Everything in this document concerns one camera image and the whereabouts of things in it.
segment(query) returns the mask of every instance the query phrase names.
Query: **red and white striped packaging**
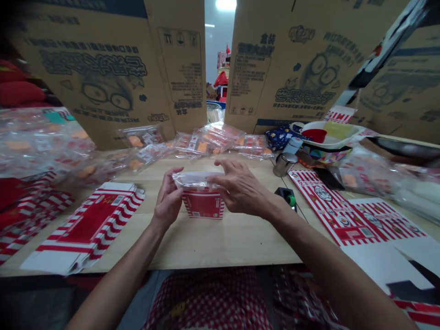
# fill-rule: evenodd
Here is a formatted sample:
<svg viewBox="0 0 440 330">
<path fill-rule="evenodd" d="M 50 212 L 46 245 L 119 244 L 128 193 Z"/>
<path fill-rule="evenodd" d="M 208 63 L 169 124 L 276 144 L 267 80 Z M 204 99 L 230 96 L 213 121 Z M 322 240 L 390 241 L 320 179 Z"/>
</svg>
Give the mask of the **red and white striped packaging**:
<svg viewBox="0 0 440 330">
<path fill-rule="evenodd" d="M 350 246 L 384 242 L 361 213 L 338 192 L 328 189 L 311 170 L 291 170 L 289 176 L 337 245 Z"/>
<path fill-rule="evenodd" d="M 0 265 L 7 261 L 44 227 L 73 203 L 70 194 L 52 191 L 35 208 L 32 217 L 0 237 Z"/>
<path fill-rule="evenodd" d="M 91 267 L 144 199 L 144 191 L 132 183 L 104 183 L 20 268 L 69 275 Z"/>
<path fill-rule="evenodd" d="M 209 176 L 224 175 L 221 172 L 183 172 L 173 175 L 178 188 L 183 188 L 182 200 L 190 218 L 221 220 L 225 202 L 219 187 L 207 183 Z"/>
<path fill-rule="evenodd" d="M 344 107 L 340 105 L 335 105 L 331 107 L 329 112 L 324 117 L 324 121 L 334 121 L 340 124 L 348 124 L 348 121 L 354 115 L 354 109 L 349 107 Z"/>
<path fill-rule="evenodd" d="M 440 276 L 440 243 L 381 198 L 350 200 L 397 250 Z"/>
<path fill-rule="evenodd" d="M 395 249 L 395 245 L 390 245 L 387 236 L 368 221 L 361 210 L 350 204 L 352 201 L 348 202 L 338 192 L 327 189 L 313 171 L 292 170 L 289 175 L 336 244 L 387 295 L 391 294 L 387 284 L 402 281 L 411 281 L 421 290 L 433 288 Z"/>
</svg>

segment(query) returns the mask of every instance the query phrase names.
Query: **barcode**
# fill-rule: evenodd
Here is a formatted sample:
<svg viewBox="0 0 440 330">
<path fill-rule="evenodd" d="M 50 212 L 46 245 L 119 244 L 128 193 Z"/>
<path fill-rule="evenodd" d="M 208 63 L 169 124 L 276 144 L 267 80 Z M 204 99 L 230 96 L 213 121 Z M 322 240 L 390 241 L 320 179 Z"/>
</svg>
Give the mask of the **barcode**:
<svg viewBox="0 0 440 330">
<path fill-rule="evenodd" d="M 124 198 L 123 195 L 119 195 L 118 197 L 116 197 L 116 199 L 113 201 L 113 203 L 111 205 L 112 206 L 118 205 L 123 200 L 123 198 Z"/>
<path fill-rule="evenodd" d="M 374 237 L 374 234 L 368 228 L 359 228 L 365 237 Z"/>
</svg>

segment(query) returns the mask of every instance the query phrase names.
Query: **wooden table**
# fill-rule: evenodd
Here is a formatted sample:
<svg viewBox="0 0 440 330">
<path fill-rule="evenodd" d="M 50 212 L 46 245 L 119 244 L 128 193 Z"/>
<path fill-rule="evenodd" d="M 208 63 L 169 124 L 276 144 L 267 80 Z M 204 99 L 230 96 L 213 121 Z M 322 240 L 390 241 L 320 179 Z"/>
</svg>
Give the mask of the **wooden table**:
<svg viewBox="0 0 440 330">
<path fill-rule="evenodd" d="M 297 190 L 290 177 L 276 177 L 272 173 L 270 160 L 259 161 L 228 154 L 223 157 L 244 160 L 258 180 L 274 192 L 278 187 L 293 189 L 297 198 L 298 214 L 310 225 L 331 239 L 309 204 Z M 141 232 L 149 224 L 154 211 L 157 192 L 164 173 L 172 167 L 185 166 L 185 171 L 222 171 L 214 166 L 214 159 L 197 161 L 176 158 L 161 159 L 141 173 L 126 173 L 117 181 L 134 182 L 145 189 L 146 199 L 125 225 L 124 229 L 110 245 L 103 257 L 83 273 L 107 272 L 127 252 Z M 299 164 L 295 169 L 303 169 Z M 20 276 L 45 274 L 19 269 L 21 263 L 33 252 L 63 221 L 67 219 L 81 202 L 91 194 L 91 190 L 75 191 L 76 202 L 58 219 L 44 228 L 33 240 L 22 247 L 8 261 L 0 266 L 0 276 Z M 365 198 L 365 195 L 344 195 L 347 199 Z M 396 207 L 417 225 L 440 241 L 440 227 L 418 216 Z M 175 224 L 171 226 L 153 259 L 151 269 L 185 269 L 239 265 L 292 264 L 300 263 L 297 254 L 265 220 L 246 214 L 226 211 L 223 220 L 190 219 L 182 205 Z"/>
</svg>

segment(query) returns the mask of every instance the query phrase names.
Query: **printed cartoon face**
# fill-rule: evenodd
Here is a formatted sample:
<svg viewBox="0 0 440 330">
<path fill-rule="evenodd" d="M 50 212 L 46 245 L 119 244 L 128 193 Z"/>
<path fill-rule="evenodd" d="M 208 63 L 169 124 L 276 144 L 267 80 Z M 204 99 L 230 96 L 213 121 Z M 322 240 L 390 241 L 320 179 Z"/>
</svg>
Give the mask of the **printed cartoon face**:
<svg viewBox="0 0 440 330">
<path fill-rule="evenodd" d="M 96 72 L 89 72 L 82 82 L 81 92 L 93 104 L 110 102 L 121 110 L 133 110 L 131 92 L 121 77 L 111 74 L 102 76 Z"/>
<path fill-rule="evenodd" d="M 337 56 L 325 52 L 316 54 L 301 76 L 300 89 L 321 93 L 337 81 L 339 69 Z"/>
<path fill-rule="evenodd" d="M 384 226 L 382 225 L 382 222 L 380 222 L 380 220 L 378 218 L 376 218 L 374 215 L 372 215 L 371 213 L 368 212 L 364 212 L 363 213 L 364 217 L 371 222 L 373 225 L 375 225 L 376 227 L 379 228 L 383 228 Z"/>
<path fill-rule="evenodd" d="M 315 186 L 314 187 L 315 193 L 318 195 L 318 197 L 322 200 L 331 202 L 332 198 L 330 196 L 330 194 L 328 192 L 326 192 L 323 188 L 321 188 L 320 186 Z"/>
<path fill-rule="evenodd" d="M 286 80 L 286 83 L 284 84 L 284 88 L 295 89 L 295 87 L 297 86 L 297 80 L 298 77 L 290 77 L 289 79 Z"/>
</svg>

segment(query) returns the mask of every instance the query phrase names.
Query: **cartoon logo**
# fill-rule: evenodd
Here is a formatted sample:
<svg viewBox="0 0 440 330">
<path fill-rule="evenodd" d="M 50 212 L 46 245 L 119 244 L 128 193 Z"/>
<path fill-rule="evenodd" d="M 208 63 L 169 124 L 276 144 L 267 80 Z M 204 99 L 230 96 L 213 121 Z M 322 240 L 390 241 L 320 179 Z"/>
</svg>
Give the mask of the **cartoon logo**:
<svg viewBox="0 0 440 330">
<path fill-rule="evenodd" d="M 364 212 L 363 215 L 368 220 L 368 222 L 372 223 L 376 227 L 379 227 L 379 228 L 383 228 L 384 227 L 382 222 L 380 222 L 380 220 L 378 218 L 376 218 L 374 215 L 372 215 L 371 213 Z"/>
<path fill-rule="evenodd" d="M 321 94 L 323 89 L 337 82 L 340 70 L 339 58 L 326 52 L 316 54 L 304 69 L 299 88 L 313 94 Z"/>
<path fill-rule="evenodd" d="M 292 42 L 305 44 L 307 41 L 312 40 L 314 36 L 315 29 L 304 28 L 302 25 L 292 27 L 289 31 L 290 41 Z"/>
<path fill-rule="evenodd" d="M 327 191 L 325 191 L 322 187 L 314 186 L 313 188 L 315 190 L 315 193 L 318 195 L 320 199 L 325 200 L 327 202 L 331 202 L 333 200 L 331 198 L 331 195 Z"/>
<path fill-rule="evenodd" d="M 111 103 L 121 110 L 133 110 L 132 94 L 119 76 L 89 71 L 83 78 L 81 93 L 95 105 Z"/>
<path fill-rule="evenodd" d="M 170 117 L 164 113 L 161 114 L 151 114 L 151 116 L 148 116 L 149 121 L 167 121 Z"/>
</svg>

